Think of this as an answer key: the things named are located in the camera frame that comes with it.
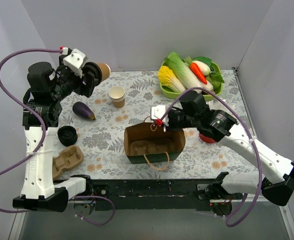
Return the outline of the black coffee cup lid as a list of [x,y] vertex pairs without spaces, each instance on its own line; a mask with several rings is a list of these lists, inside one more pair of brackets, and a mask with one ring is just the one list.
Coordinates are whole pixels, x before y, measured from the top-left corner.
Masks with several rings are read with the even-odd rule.
[[98,79],[98,84],[100,84],[102,82],[102,72],[99,68],[99,66],[97,65],[97,63],[94,62],[87,62],[85,64],[85,67],[87,67],[89,70],[89,72],[93,72],[94,74],[94,78]]

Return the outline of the brown paper coffee cup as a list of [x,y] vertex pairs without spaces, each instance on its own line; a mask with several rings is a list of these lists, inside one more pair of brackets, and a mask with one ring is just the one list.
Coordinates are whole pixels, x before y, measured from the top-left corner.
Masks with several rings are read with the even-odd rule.
[[106,63],[100,62],[100,63],[97,63],[97,65],[101,70],[101,81],[103,82],[110,77],[111,69]]

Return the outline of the brown and green paper bag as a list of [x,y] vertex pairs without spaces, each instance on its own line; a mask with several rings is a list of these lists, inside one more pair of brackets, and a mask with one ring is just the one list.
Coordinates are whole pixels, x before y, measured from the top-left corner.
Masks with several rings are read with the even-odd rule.
[[124,130],[124,152],[131,164],[148,164],[164,171],[185,148],[182,129],[164,131],[151,122],[143,121]]

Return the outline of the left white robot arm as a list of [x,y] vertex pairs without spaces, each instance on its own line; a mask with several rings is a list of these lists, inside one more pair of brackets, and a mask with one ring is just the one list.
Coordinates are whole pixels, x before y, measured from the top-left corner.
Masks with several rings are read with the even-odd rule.
[[28,160],[22,190],[12,200],[15,209],[61,213],[74,196],[82,200],[93,196],[93,187],[83,176],[54,184],[53,148],[62,112],[61,101],[72,92],[90,97],[94,88],[109,76],[107,65],[94,62],[87,62],[80,76],[68,66],[61,64],[54,69],[44,61],[28,68],[30,88],[24,96],[22,119]]

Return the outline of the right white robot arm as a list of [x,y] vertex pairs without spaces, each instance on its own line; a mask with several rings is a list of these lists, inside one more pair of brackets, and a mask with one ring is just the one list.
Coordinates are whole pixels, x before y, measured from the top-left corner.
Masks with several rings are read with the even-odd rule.
[[209,199],[224,199],[235,193],[263,195],[271,203],[285,206],[294,192],[294,161],[281,156],[250,135],[246,125],[233,112],[211,109],[204,96],[194,88],[177,99],[181,108],[171,104],[162,119],[168,130],[196,128],[198,132],[224,145],[255,166],[258,174],[222,172],[200,190]]

